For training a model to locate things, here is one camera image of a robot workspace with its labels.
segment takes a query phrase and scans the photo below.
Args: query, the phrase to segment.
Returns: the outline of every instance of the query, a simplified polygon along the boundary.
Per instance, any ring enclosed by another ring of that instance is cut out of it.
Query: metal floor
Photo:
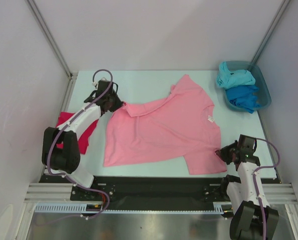
[[[274,240],[293,240],[283,205]],[[95,219],[63,217],[62,213],[35,213],[27,240],[229,240],[230,220],[218,215],[106,213]]]

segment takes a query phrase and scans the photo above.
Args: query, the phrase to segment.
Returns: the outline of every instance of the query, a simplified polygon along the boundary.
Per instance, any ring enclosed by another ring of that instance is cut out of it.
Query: t-shirt sleeve
[[[200,149],[184,155],[189,173],[217,174],[227,171],[225,163],[214,153],[213,150]]]

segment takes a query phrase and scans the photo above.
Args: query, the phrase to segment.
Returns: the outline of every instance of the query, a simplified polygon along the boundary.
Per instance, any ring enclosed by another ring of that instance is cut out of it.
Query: clothing tag
[[[210,122],[212,122],[212,123],[214,122],[214,118],[213,118],[212,116],[210,116],[210,115],[208,116],[208,120],[209,120]]]

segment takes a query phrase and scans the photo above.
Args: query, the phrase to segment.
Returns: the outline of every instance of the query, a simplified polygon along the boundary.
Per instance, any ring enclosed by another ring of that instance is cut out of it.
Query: blue plastic basin
[[[271,97],[270,97],[269,90],[267,88],[267,84],[265,84],[265,80],[262,75],[262,72],[257,65],[252,64],[249,61],[227,61],[226,63],[230,71],[248,70],[255,78],[255,85],[259,88],[259,91],[256,92],[254,95],[258,97],[257,103],[259,103],[261,107],[254,107],[253,108],[254,111],[264,109],[271,104]],[[227,98],[225,89],[223,89],[223,91],[224,91],[224,94],[223,94],[224,101],[231,110],[246,112],[245,109],[231,104]]]

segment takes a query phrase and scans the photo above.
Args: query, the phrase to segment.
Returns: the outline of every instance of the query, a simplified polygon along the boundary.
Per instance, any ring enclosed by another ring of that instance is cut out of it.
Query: white wall
[[[259,66],[272,98],[261,116],[282,156],[279,172],[292,183],[298,199],[298,0],[286,12]]]
[[[36,0],[72,71],[250,61],[282,0]]]
[[[6,239],[40,176],[43,132],[55,123],[67,82],[25,1],[0,0],[0,213],[14,205]]]

